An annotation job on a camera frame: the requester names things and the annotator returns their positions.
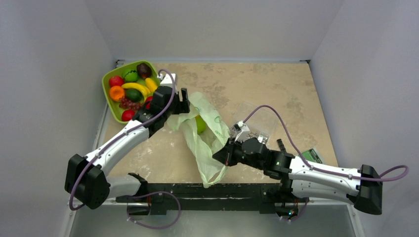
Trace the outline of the red fake tomato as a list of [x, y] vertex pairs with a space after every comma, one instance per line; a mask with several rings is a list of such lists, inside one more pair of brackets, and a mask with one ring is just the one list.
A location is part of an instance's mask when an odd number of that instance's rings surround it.
[[147, 110], [150, 109], [152, 99], [153, 99], [153, 96], [147, 97], [147, 99], [145, 100], [145, 102], [143, 104], [145, 109], [147, 109]]

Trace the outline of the green fake apple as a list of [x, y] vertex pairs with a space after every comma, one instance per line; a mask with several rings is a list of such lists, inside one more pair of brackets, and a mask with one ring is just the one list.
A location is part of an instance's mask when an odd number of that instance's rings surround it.
[[195, 117], [195, 121], [197, 126], [197, 134], [200, 135], [206, 130], [207, 124], [200, 115]]

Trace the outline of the pale green plastic bag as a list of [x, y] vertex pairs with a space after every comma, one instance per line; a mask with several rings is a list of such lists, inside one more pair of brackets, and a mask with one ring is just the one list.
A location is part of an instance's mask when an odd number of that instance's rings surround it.
[[[194, 155], [204, 188], [219, 183], [227, 167], [214, 160], [212, 155], [221, 150], [230, 138], [230, 131], [218, 110], [200, 92], [189, 96], [190, 113], [172, 115], [167, 120], [169, 128], [183, 133], [186, 144]], [[198, 135], [195, 117], [200, 115], [207, 124]]]

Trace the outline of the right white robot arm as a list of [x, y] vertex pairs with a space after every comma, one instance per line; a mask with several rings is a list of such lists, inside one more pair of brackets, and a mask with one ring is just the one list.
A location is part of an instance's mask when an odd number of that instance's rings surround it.
[[223, 165], [242, 163], [280, 180], [283, 184], [277, 194], [284, 201], [293, 197], [334, 199], [367, 214], [382, 214], [382, 182], [372, 166], [339, 168], [304, 162], [290, 153], [270, 150], [255, 138], [244, 142], [231, 138], [212, 157]]

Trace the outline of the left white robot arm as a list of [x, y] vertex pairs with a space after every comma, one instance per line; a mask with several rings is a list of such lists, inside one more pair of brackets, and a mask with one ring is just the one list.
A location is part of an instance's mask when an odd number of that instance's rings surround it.
[[133, 148], [163, 128], [172, 115], [190, 112], [188, 91], [159, 86], [151, 101], [135, 113], [113, 138], [85, 156], [73, 155], [68, 162], [64, 189], [70, 194], [69, 206], [96, 209], [109, 198], [129, 196], [135, 202], [147, 197], [146, 181], [135, 173], [109, 178], [110, 171]]

